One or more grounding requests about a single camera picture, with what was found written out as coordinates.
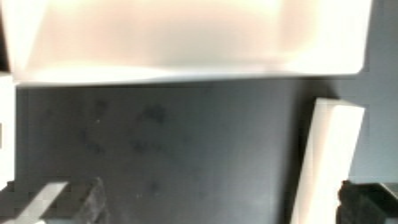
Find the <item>smudge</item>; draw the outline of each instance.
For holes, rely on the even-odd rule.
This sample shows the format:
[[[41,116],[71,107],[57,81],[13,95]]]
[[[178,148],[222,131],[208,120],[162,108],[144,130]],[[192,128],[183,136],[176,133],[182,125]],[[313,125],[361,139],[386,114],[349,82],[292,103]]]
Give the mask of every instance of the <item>smudge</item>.
[[[151,181],[148,184],[148,194],[151,197],[160,196],[160,184],[157,181]]]
[[[86,149],[96,154],[105,154],[105,148],[96,143],[96,141],[89,138],[87,129],[78,132],[78,141],[84,143]]]
[[[93,116],[96,120],[103,117],[107,110],[109,110],[109,102],[105,100],[96,100],[93,106]]]
[[[162,105],[151,105],[144,108],[144,111],[137,117],[137,120],[153,121],[157,124],[164,124],[167,120],[167,110]]]

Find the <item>white strip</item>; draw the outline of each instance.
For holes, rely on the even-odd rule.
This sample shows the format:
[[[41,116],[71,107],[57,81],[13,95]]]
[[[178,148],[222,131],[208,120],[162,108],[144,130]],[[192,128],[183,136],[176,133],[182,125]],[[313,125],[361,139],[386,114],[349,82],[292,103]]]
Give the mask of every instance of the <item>white strip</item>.
[[[292,224],[334,224],[338,191],[349,178],[365,108],[318,99]]]
[[[68,182],[48,183],[14,220],[16,224],[41,223],[41,216],[66,188]]]

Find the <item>gray wall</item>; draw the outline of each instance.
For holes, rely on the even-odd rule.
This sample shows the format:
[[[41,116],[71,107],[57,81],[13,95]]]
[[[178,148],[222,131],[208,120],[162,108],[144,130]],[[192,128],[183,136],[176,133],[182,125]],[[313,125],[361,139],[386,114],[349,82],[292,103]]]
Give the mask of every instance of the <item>gray wall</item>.
[[[398,182],[396,11],[354,77],[20,88],[18,181],[100,176],[112,223],[285,223],[320,96],[366,106],[350,179]]]

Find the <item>white plastic piece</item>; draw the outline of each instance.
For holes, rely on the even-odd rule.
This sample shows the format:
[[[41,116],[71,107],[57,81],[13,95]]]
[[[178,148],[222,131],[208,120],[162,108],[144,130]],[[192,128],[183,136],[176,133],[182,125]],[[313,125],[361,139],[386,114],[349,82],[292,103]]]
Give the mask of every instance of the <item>white plastic piece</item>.
[[[22,83],[356,74],[372,0],[2,0]]]
[[[317,99],[292,224],[336,224],[363,115],[365,108],[343,100]]]
[[[14,220],[9,220],[6,224],[45,224],[41,216],[54,203],[54,200],[66,188],[68,182],[48,183],[43,187],[27,208],[22,211]]]
[[[14,180],[16,87],[9,74],[0,74],[0,190]]]

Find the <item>black object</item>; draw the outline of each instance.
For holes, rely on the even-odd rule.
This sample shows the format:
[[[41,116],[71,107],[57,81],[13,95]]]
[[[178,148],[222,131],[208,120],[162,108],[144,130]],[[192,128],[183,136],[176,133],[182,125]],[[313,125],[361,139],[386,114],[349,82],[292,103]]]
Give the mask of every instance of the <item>black object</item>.
[[[398,224],[398,184],[343,182],[338,224]]]

